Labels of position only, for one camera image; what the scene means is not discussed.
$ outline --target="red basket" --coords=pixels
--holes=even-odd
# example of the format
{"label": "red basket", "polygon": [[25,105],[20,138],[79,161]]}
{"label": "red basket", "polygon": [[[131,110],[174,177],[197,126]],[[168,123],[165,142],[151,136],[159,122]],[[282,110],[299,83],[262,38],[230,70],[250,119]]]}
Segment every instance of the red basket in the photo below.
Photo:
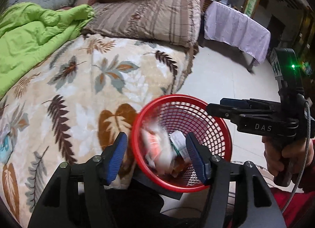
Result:
{"label": "red basket", "polygon": [[154,183],[175,192],[196,192],[207,188],[198,180],[192,165],[179,178],[159,176],[147,165],[141,127],[152,117],[157,117],[159,124],[169,134],[176,130],[182,131],[184,135],[194,132],[199,142],[206,145],[212,154],[231,160],[229,129],[223,119],[208,116],[206,107],[207,103],[192,96],[168,95],[153,100],[137,115],[131,130],[131,146],[138,166]]}

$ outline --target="paper label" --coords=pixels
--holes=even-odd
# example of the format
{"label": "paper label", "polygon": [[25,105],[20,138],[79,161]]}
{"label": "paper label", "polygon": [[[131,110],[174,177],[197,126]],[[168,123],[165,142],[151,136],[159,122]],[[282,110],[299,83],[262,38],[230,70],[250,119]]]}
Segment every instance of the paper label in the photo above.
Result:
{"label": "paper label", "polygon": [[170,139],[172,145],[175,148],[175,151],[183,157],[186,163],[189,163],[190,157],[186,148],[186,138],[183,133],[179,130],[176,130],[175,132],[171,133]]}

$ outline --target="red sleeve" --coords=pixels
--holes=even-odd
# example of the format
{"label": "red sleeve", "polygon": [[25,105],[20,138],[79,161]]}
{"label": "red sleeve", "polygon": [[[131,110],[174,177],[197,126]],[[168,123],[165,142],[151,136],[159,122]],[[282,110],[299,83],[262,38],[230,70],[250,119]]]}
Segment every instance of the red sleeve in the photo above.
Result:
{"label": "red sleeve", "polygon": [[[270,188],[277,204],[282,209],[290,197],[290,193],[282,191],[278,188]],[[311,205],[315,198],[315,191],[310,193],[295,193],[292,201],[283,213],[283,217],[287,227],[296,224],[304,215],[308,207]]]}

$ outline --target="tiled floor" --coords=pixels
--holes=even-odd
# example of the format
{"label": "tiled floor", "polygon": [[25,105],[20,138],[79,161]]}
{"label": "tiled floor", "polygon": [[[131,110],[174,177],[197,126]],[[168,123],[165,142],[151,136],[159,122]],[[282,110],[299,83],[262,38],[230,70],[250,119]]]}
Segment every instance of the tiled floor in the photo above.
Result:
{"label": "tiled floor", "polygon": [[[180,94],[195,96],[207,103],[219,103],[222,98],[264,99],[280,101],[278,85],[268,61],[253,67],[253,72],[246,70],[251,56],[242,54],[237,48],[216,41],[207,41],[204,48],[199,48],[193,63],[193,73],[185,81]],[[232,161],[251,160],[255,164],[267,167],[263,157],[264,145],[261,137],[240,133],[236,125],[229,120],[233,151]],[[184,194],[180,201],[164,197],[162,211],[177,207],[194,207],[202,210],[207,191]],[[173,210],[167,214],[176,217],[196,217],[194,210]]]}

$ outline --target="leaf pattern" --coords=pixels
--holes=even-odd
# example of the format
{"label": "leaf pattern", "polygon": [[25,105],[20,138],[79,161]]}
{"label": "leaf pattern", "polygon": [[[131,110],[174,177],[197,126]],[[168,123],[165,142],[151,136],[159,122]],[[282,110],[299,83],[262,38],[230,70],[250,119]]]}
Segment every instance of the leaf pattern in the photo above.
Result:
{"label": "leaf pattern", "polygon": [[66,106],[63,105],[63,103],[64,100],[62,99],[62,96],[56,95],[51,100],[47,113],[52,119],[52,131],[54,131],[54,136],[56,137],[55,143],[58,143],[62,157],[64,157],[69,164],[73,164],[77,162],[77,160],[73,157],[74,153],[71,150],[72,144],[67,140],[71,136],[66,134],[66,131],[68,131],[70,127],[65,123],[69,119],[64,117],[68,111],[64,109]]}
{"label": "leaf pattern", "polygon": [[[98,138],[103,150],[114,143],[119,132],[129,134],[136,115],[135,109],[127,103],[120,105],[115,114],[112,114],[109,110],[103,110],[101,112],[99,117]],[[134,157],[128,146],[119,170],[121,178],[130,173],[133,162]]]}
{"label": "leaf pattern", "polygon": [[63,64],[60,66],[59,73],[55,75],[48,82],[48,84],[49,85],[56,84],[56,90],[58,90],[66,83],[67,80],[68,80],[68,83],[72,83],[77,74],[77,69],[78,69],[77,66],[80,65],[81,63],[77,64],[76,56],[72,56],[72,58],[69,60],[67,64]]}
{"label": "leaf pattern", "polygon": [[101,39],[93,38],[90,40],[90,43],[87,48],[81,48],[81,49],[86,49],[87,54],[92,54],[94,49],[103,54],[111,50],[114,46],[115,46],[115,40],[111,40],[109,42],[103,42]]}
{"label": "leaf pattern", "polygon": [[88,34],[88,33],[87,34],[83,34],[82,37],[83,37],[83,40],[86,40],[87,38],[90,37],[90,34]]}
{"label": "leaf pattern", "polygon": [[169,94],[171,86],[172,85],[170,84],[167,88],[161,87],[164,96]]}
{"label": "leaf pattern", "polygon": [[157,44],[153,43],[152,41],[140,41],[140,40],[137,40],[134,45],[135,46],[142,46],[144,44],[150,46],[151,48],[156,48],[157,47]]}
{"label": "leaf pattern", "polygon": [[29,126],[28,115],[23,112],[24,105],[15,109],[11,120],[7,124],[3,124],[4,138],[0,142],[0,162],[7,164],[9,158],[15,148],[18,138],[18,131],[23,131]]}
{"label": "leaf pattern", "polygon": [[19,80],[18,84],[13,87],[13,88],[15,88],[14,92],[13,92],[14,97],[17,99],[20,98],[26,92],[26,88],[27,88],[27,85],[29,84],[29,82],[33,78],[37,77],[38,75],[40,75],[40,73],[34,74],[33,76],[31,76],[29,78],[27,78],[27,77],[21,78]]}
{"label": "leaf pattern", "polygon": [[75,42],[75,41],[72,40],[72,41],[70,41],[70,42],[64,44],[64,45],[58,50],[58,52],[54,55],[54,58],[52,59],[52,61],[51,61],[50,64],[49,64],[49,69],[50,69],[50,70],[51,70],[52,68],[54,68],[57,59],[58,59],[59,57],[61,57],[61,56],[64,54],[64,52],[65,52],[74,42]]}
{"label": "leaf pattern", "polygon": [[19,222],[19,191],[12,163],[3,167],[2,186],[10,210]]}
{"label": "leaf pattern", "polygon": [[118,63],[118,57],[119,55],[117,54],[108,67],[108,60],[106,58],[103,58],[100,66],[93,65],[95,67],[98,67],[101,71],[101,74],[98,75],[95,79],[96,93],[103,90],[106,83],[105,75],[107,75],[111,79],[112,86],[116,88],[119,93],[122,94],[122,89],[125,86],[125,80],[123,79],[121,73],[129,73],[139,68],[137,65],[130,61],[122,61]]}
{"label": "leaf pattern", "polygon": [[157,50],[155,53],[146,53],[146,54],[154,54],[156,60],[158,60],[159,62],[163,62],[170,69],[170,72],[173,74],[173,82],[171,86],[171,93],[173,93],[173,88],[174,88],[176,75],[177,75],[177,69],[178,69],[176,62],[167,53],[159,51],[159,50]]}
{"label": "leaf pattern", "polygon": [[130,16],[130,19],[135,20],[135,21],[139,21],[141,19],[141,15],[138,12],[136,12],[132,16]]}
{"label": "leaf pattern", "polygon": [[130,73],[123,94],[128,97],[128,103],[138,112],[153,100],[149,84],[145,82],[145,76],[141,73],[141,69]]}
{"label": "leaf pattern", "polygon": [[28,168],[30,176],[27,178],[25,186],[29,189],[29,191],[26,192],[25,195],[27,197],[26,204],[30,206],[31,213],[33,213],[33,210],[38,202],[38,199],[45,188],[43,175],[46,176],[47,171],[43,162],[43,157],[48,148],[49,146],[47,146],[46,150],[42,155],[39,155],[37,151],[33,152],[35,161],[32,161],[31,162],[32,166]]}
{"label": "leaf pattern", "polygon": [[4,108],[8,106],[8,104],[6,105],[6,102],[7,102],[7,96],[5,97],[3,102],[0,104],[0,120],[1,120],[3,112],[4,112]]}

